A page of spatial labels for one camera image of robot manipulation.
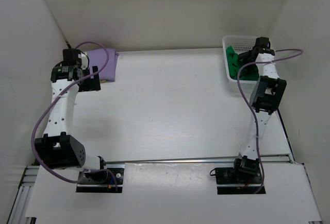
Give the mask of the purple t shirt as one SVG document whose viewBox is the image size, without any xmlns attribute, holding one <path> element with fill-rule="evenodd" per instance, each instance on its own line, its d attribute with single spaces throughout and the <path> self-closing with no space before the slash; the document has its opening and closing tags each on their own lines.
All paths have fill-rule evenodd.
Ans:
<svg viewBox="0 0 330 224">
<path fill-rule="evenodd" d="M 113 48 L 106 48 L 109 55 L 109 60 L 104 69 L 99 73 L 100 80 L 115 81 L 116 68 L 119 53 Z M 90 66 L 98 66 L 100 70 L 106 61 L 106 53 L 103 49 L 87 51 L 87 56 L 90 60 Z"/>
</svg>

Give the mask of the green t shirt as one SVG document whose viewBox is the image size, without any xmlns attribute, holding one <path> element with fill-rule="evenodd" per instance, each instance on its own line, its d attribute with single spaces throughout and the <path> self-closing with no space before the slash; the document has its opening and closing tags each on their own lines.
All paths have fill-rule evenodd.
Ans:
<svg viewBox="0 0 330 224">
<path fill-rule="evenodd" d="M 232 46 L 226 48 L 226 57 L 229 76 L 231 79 L 236 80 L 239 69 L 243 66 L 243 63 L 238 60 L 238 54 L 234 51 Z M 258 78 L 259 73 L 256 65 L 247 66 L 240 73 L 240 80 L 257 81 Z"/>
</svg>

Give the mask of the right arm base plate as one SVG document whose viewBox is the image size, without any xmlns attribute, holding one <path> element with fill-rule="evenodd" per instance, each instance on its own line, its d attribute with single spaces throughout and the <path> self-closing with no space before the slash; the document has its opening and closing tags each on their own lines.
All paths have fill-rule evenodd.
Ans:
<svg viewBox="0 0 330 224">
<path fill-rule="evenodd" d="M 261 189 L 262 174 L 258 172 L 252 178 L 239 178 L 234 175 L 231 167 L 216 167 L 209 173 L 211 177 L 215 177 L 218 195 L 255 195 L 265 194 L 266 190 L 263 186 Z"/>
</svg>

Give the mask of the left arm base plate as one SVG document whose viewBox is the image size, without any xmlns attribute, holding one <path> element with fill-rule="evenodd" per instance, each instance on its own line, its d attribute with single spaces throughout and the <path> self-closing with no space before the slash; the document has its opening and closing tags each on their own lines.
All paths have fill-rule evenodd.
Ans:
<svg viewBox="0 0 330 224">
<path fill-rule="evenodd" d="M 76 185 L 77 193 L 114 193 L 119 194 L 123 190 L 124 167 L 108 168 L 115 176 L 117 186 L 113 177 L 108 172 L 99 174 L 87 174 L 80 184 Z"/>
</svg>

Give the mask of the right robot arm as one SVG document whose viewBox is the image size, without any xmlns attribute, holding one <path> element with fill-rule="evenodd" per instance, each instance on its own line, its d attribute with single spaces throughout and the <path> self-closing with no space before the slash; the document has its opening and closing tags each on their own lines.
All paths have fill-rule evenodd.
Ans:
<svg viewBox="0 0 330 224">
<path fill-rule="evenodd" d="M 234 161 L 232 178 L 239 183 L 255 177 L 260 168 L 260 146 L 266 125 L 272 114 L 278 110 L 287 82 L 280 79 L 277 73 L 275 52 L 272 49 L 254 49 L 243 56 L 250 56 L 246 63 L 239 69 L 237 82 L 239 91 L 252 112 L 249 132 L 245 145 Z M 241 72 L 249 67 L 257 66 L 259 78 L 247 99 L 240 85 Z"/>
</svg>

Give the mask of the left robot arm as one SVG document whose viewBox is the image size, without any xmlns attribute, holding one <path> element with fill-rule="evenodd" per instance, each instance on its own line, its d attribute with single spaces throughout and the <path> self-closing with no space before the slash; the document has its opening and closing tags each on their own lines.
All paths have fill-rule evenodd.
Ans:
<svg viewBox="0 0 330 224">
<path fill-rule="evenodd" d="M 81 170 L 97 183 L 106 181 L 108 170 L 104 159 L 91 156 L 84 145 L 74 137 L 73 114 L 75 99 L 79 92 L 101 89 L 98 68 L 78 66 L 56 66 L 51 73 L 52 102 L 40 117 L 47 118 L 47 125 L 40 138 L 31 137 L 32 151 L 41 164 L 52 175 L 62 179 L 57 170 Z"/>
</svg>

